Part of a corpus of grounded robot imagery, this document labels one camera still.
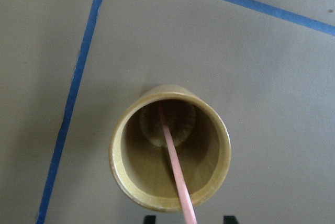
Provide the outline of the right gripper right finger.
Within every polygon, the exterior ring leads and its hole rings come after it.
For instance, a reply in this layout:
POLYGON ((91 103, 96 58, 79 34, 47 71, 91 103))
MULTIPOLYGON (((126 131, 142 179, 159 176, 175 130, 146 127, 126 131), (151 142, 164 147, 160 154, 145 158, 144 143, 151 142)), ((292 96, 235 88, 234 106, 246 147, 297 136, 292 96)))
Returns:
POLYGON ((223 224, 238 224, 238 220, 235 216, 224 216, 223 224))

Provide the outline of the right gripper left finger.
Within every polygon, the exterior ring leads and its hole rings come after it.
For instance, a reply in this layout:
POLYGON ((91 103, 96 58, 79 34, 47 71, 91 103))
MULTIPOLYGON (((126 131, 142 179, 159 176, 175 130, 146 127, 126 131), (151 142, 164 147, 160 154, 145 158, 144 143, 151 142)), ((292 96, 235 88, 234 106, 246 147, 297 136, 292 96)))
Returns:
POLYGON ((155 224, 156 215, 146 215, 143 219, 143 224, 155 224))

